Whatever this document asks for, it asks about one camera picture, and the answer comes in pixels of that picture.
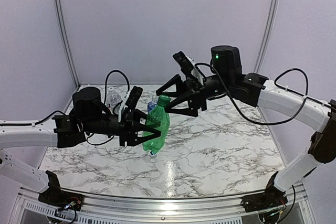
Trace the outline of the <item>clear bottle blue label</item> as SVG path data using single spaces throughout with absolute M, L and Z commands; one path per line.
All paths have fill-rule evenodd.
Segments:
M 147 112 L 150 113 L 157 105 L 158 103 L 158 96 L 153 96 L 150 100 L 150 102 L 147 105 Z

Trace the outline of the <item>green plastic bottle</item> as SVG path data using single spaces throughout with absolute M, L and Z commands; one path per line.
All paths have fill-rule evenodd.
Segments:
M 158 153 L 165 144 L 165 139 L 170 127 L 170 116 L 165 112 L 165 108 L 159 105 L 156 105 L 156 107 L 148 113 L 148 115 L 151 115 L 155 119 L 159 119 L 161 121 L 161 125 L 159 127 L 150 127 L 161 131 L 161 136 L 144 142 L 142 147 L 145 152 L 152 151 L 154 153 Z

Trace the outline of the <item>clear bottle white cap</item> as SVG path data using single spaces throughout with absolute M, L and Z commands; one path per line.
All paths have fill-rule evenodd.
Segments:
M 121 95 L 117 92 L 115 87 L 108 87 L 106 106 L 111 113 L 118 115 L 122 103 Z

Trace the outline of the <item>aluminium front rail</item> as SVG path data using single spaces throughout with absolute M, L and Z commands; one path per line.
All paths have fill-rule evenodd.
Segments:
M 81 192 L 81 209 L 57 212 L 38 201 L 38 194 L 22 187 L 9 223 L 261 223 L 281 210 L 283 223 L 315 223 L 308 196 L 302 184 L 287 191 L 288 203 L 261 211 L 246 212 L 244 194 L 205 198 L 139 198 Z

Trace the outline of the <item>green bottle cap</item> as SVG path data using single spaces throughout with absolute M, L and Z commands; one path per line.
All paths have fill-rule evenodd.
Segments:
M 171 102 L 171 98 L 167 95 L 160 95 L 157 101 L 157 105 L 166 107 Z

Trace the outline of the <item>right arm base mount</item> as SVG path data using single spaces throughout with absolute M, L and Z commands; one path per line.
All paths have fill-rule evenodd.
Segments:
M 244 207 L 246 212 L 284 206 L 288 202 L 285 192 L 275 187 L 275 178 L 277 174 L 278 172 L 275 172 L 271 176 L 265 190 L 262 193 L 255 193 L 242 197 L 240 205 Z

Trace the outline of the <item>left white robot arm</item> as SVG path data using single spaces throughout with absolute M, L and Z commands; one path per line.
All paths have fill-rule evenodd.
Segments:
M 161 135 L 159 130 L 141 124 L 147 115 L 136 108 L 143 89 L 134 86 L 122 102 L 118 115 L 102 103 L 100 90 L 84 88 L 72 95 L 69 114 L 53 112 L 38 122 L 1 123 L 1 174 L 46 196 L 54 205 L 66 202 L 57 175 L 39 171 L 4 152 L 11 147 L 74 147 L 86 141 L 89 134 L 118 136 L 120 146 L 137 146 Z

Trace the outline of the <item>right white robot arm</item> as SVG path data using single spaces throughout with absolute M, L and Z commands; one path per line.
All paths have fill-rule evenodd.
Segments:
M 237 47 L 220 45 L 211 48 L 208 64 L 212 75 L 205 76 L 199 64 L 177 52 L 173 56 L 180 66 L 180 75 L 175 75 L 157 89 L 157 95 L 167 95 L 172 102 L 166 112 L 198 116 L 205 111 L 207 102 L 220 97 L 229 97 L 232 103 L 270 109 L 298 120 L 314 130 L 310 146 L 292 160 L 283 170 L 276 172 L 260 195 L 260 203 L 271 207 L 281 194 L 294 183 L 309 175 L 321 164 L 335 160 L 335 101 L 324 102 L 281 86 L 257 73 L 243 74 L 240 53 Z

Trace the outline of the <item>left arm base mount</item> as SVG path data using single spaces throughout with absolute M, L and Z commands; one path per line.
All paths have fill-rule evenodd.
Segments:
M 76 211 L 80 211 L 83 195 L 62 190 L 57 175 L 48 170 L 45 171 L 45 173 L 48 177 L 47 189 L 42 193 L 39 193 L 38 201 L 57 206 L 61 209 L 65 209 L 68 204 L 74 202 L 75 205 L 73 208 Z

